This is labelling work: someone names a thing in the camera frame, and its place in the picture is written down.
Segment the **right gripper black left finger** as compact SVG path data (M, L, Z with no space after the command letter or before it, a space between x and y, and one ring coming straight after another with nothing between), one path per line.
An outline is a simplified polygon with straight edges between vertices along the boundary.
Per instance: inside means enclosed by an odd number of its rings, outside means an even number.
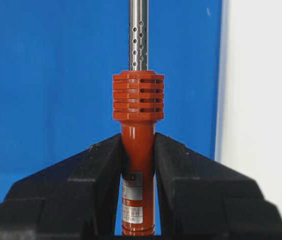
M122 159L116 134L15 182L0 203L0 240L113 235Z

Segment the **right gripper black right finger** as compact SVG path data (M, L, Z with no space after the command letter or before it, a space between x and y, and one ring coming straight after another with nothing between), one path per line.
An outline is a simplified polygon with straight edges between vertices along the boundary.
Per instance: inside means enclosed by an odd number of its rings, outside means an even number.
M175 240L282 240L282 218L256 181L158 133L162 235Z

